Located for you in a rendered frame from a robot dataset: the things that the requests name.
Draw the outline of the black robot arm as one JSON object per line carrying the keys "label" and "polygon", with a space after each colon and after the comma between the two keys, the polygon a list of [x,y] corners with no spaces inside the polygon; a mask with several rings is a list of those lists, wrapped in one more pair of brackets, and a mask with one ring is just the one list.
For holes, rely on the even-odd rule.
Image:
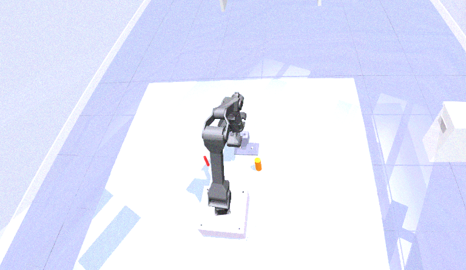
{"label": "black robot arm", "polygon": [[[229,180],[225,179],[223,149],[228,140],[230,125],[241,120],[240,110],[244,97],[235,92],[232,97],[224,97],[221,105],[213,108],[211,116],[204,122],[201,137],[210,153],[212,183],[207,191],[208,206],[214,207],[215,215],[231,214],[231,190]],[[210,126],[220,119],[217,126]],[[229,214],[230,213],[230,214]]]}

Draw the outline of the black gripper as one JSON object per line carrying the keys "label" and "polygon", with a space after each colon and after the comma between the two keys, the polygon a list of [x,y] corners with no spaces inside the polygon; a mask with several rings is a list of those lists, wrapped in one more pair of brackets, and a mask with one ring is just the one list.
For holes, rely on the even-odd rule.
{"label": "black gripper", "polygon": [[226,142],[228,147],[241,147],[241,141],[243,136],[240,135],[240,132],[243,131],[245,127],[245,122],[242,121],[242,119],[246,120],[246,113],[245,112],[240,112],[241,115],[241,120],[237,124],[231,124],[229,121],[229,125],[231,128],[232,135],[228,137],[228,140]]}

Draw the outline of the orange cylinder with yellow end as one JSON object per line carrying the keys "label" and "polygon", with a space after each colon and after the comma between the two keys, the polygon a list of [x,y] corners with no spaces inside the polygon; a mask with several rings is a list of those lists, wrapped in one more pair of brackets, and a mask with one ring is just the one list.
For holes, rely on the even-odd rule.
{"label": "orange cylinder with yellow end", "polygon": [[261,159],[259,157],[255,158],[255,168],[256,171],[260,172],[262,170]]}

